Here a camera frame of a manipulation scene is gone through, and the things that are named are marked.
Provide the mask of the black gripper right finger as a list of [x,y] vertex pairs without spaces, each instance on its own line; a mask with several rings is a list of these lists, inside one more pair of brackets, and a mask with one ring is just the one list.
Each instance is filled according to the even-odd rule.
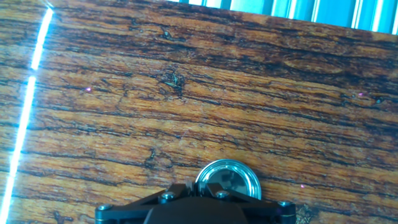
[[228,217],[244,220],[245,223],[295,224],[295,204],[287,201],[265,202],[235,190],[228,190],[219,183],[205,184],[201,196],[215,199]]

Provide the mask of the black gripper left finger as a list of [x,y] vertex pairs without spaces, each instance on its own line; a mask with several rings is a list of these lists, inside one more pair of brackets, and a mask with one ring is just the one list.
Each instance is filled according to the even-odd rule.
[[95,224],[144,223],[156,206],[195,195],[195,184],[187,182],[186,184],[172,184],[166,190],[127,205],[102,204],[95,209]]

